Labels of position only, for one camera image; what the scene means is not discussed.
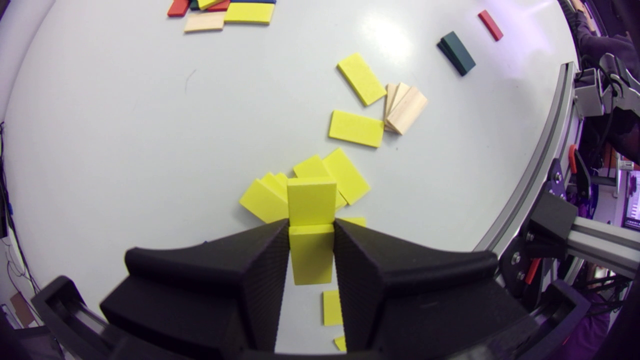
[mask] scratch on table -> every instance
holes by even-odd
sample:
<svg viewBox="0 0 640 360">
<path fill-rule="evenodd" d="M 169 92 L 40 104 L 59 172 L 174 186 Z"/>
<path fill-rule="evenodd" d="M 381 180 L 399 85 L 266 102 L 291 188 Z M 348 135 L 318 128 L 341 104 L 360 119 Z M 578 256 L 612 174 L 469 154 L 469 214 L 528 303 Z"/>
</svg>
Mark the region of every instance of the scratch on table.
<svg viewBox="0 0 640 360">
<path fill-rule="evenodd" d="M 189 83 L 189 79 L 191 79 L 192 75 L 196 72 L 196 70 L 198 69 L 193 69 L 193 71 L 189 74 L 189 76 L 187 76 L 187 80 L 184 81 L 184 93 L 187 93 L 187 84 Z"/>
</svg>

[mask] red block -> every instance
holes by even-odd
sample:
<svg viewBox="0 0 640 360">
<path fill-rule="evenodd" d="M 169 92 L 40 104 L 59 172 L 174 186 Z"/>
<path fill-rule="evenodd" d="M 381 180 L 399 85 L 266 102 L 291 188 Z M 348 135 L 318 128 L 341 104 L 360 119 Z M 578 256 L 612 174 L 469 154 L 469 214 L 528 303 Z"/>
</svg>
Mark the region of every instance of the red block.
<svg viewBox="0 0 640 360">
<path fill-rule="evenodd" d="M 173 0 L 173 4 L 166 13 L 169 17 L 183 17 L 189 9 L 189 0 Z"/>
<path fill-rule="evenodd" d="M 489 32 L 491 32 L 491 35 L 493 35 L 495 41 L 502 39 L 503 35 L 500 31 L 500 28 L 498 28 L 498 25 L 496 25 L 495 21 L 493 21 L 493 17 L 491 17 L 491 15 L 489 15 L 486 10 L 483 10 L 478 14 L 478 16 L 480 17 L 486 28 L 489 29 Z"/>
<path fill-rule="evenodd" d="M 229 4 L 231 0 L 224 0 L 221 3 L 215 4 L 214 6 L 207 9 L 208 12 L 225 12 L 229 8 Z"/>
</svg>

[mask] stack of wooden blocks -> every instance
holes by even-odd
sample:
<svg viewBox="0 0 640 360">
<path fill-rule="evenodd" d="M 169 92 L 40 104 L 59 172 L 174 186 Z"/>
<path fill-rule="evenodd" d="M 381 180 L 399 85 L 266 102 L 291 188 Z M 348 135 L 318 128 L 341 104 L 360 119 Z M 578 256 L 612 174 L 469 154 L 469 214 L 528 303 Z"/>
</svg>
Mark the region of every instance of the stack of wooden blocks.
<svg viewBox="0 0 640 360">
<path fill-rule="evenodd" d="M 184 26 L 185 33 L 222 30 L 228 23 L 271 23 L 276 0 L 173 0 L 167 16 L 189 15 Z"/>
</svg>

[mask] white tabletop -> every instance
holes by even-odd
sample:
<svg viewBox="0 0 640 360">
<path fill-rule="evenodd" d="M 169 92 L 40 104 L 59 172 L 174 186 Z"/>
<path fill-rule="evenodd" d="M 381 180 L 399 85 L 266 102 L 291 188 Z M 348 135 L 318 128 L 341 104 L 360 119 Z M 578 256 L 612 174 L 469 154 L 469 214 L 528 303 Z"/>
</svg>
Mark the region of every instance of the white tabletop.
<svg viewBox="0 0 640 360">
<path fill-rule="evenodd" d="M 169 0 L 58 0 L 33 41 L 6 115 L 6 171 L 36 279 L 73 279 L 90 308 L 126 275 L 123 256 L 236 233 L 256 177 L 342 147 L 371 184 L 339 217 L 470 251 L 520 180 L 560 65 L 576 61 L 556 0 L 279 0 L 270 26 L 183 35 Z M 495 42 L 477 14 L 504 33 Z M 455 31 L 477 66 L 461 77 L 436 43 Z M 380 81 L 429 105 L 379 149 L 329 139 L 363 108 L 335 68 L 360 52 Z M 329 353 L 321 291 L 287 275 L 276 349 Z"/>
</svg>

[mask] foam block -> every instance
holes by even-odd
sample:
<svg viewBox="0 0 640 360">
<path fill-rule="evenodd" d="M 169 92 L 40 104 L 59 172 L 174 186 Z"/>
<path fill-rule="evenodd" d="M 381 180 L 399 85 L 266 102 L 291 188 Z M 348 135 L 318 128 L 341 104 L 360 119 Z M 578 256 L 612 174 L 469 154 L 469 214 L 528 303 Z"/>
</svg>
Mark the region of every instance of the foam block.
<svg viewBox="0 0 640 360">
<path fill-rule="evenodd" d="M 340 61 L 338 69 L 349 81 L 349 84 L 351 84 L 351 87 L 365 106 L 371 105 L 387 94 L 384 86 L 378 81 L 378 78 L 376 78 L 359 53 Z"/>
<path fill-rule="evenodd" d="M 283 198 L 284 201 L 287 201 L 287 186 L 283 185 L 276 175 L 273 173 L 267 173 L 262 178 L 262 183 L 265 184 L 272 192 L 274 192 L 279 197 Z"/>
<path fill-rule="evenodd" d="M 224 26 L 225 13 L 192 13 L 187 17 L 184 32 L 222 30 Z"/>
<path fill-rule="evenodd" d="M 230 0 L 222 0 L 219 3 L 207 8 L 208 12 L 225 12 L 229 8 Z"/>
<path fill-rule="evenodd" d="M 326 225 L 335 220 L 335 192 L 332 177 L 289 179 L 289 223 L 291 226 Z"/>
<path fill-rule="evenodd" d="M 293 172 L 296 173 L 297 177 L 327 177 L 331 176 L 329 174 L 329 170 L 324 167 L 322 159 L 318 155 L 314 155 L 311 158 L 302 161 L 293 167 Z M 342 209 L 347 205 L 347 201 L 344 200 L 340 192 L 336 189 L 335 191 L 335 209 Z"/>
<path fill-rule="evenodd" d="M 427 102 L 418 88 L 411 87 L 404 99 L 391 111 L 387 124 L 404 135 L 427 106 Z"/>
<path fill-rule="evenodd" d="M 347 340 L 344 336 L 333 339 L 333 343 L 340 351 L 347 351 Z"/>
<path fill-rule="evenodd" d="M 259 179 L 254 180 L 249 186 L 240 198 L 240 204 L 266 223 L 289 217 L 287 202 Z"/>
<path fill-rule="evenodd" d="M 323 163 L 349 205 L 353 205 L 371 190 L 367 181 L 340 147 L 324 158 Z"/>
<path fill-rule="evenodd" d="M 344 221 L 348 221 L 351 223 L 354 223 L 356 225 L 360 225 L 362 227 L 367 227 L 367 219 L 364 217 L 360 217 L 360 218 L 341 218 Z"/>
<path fill-rule="evenodd" d="M 323 291 L 324 326 L 342 325 L 342 309 L 338 290 Z"/>
<path fill-rule="evenodd" d="M 189 10 L 189 0 L 173 0 L 169 11 L 166 15 L 169 17 L 183 17 Z"/>
<path fill-rule="evenodd" d="M 384 132 L 385 123 L 380 120 L 339 110 L 331 116 L 330 138 L 380 147 Z"/>
<path fill-rule="evenodd" d="M 289 248 L 295 285 L 331 283 L 333 225 L 290 226 Z"/>
<path fill-rule="evenodd" d="M 499 41 L 500 39 L 502 39 L 502 36 L 503 36 L 502 31 L 493 20 L 493 17 L 489 15 L 489 12 L 487 12 L 486 10 L 483 10 L 481 13 L 478 14 L 478 17 L 480 17 L 480 19 L 482 20 L 486 28 L 489 29 L 489 32 L 491 33 L 495 41 Z"/>
<path fill-rule="evenodd" d="M 274 8 L 274 4 L 231 3 L 227 9 L 225 22 L 269 24 Z"/>
</svg>

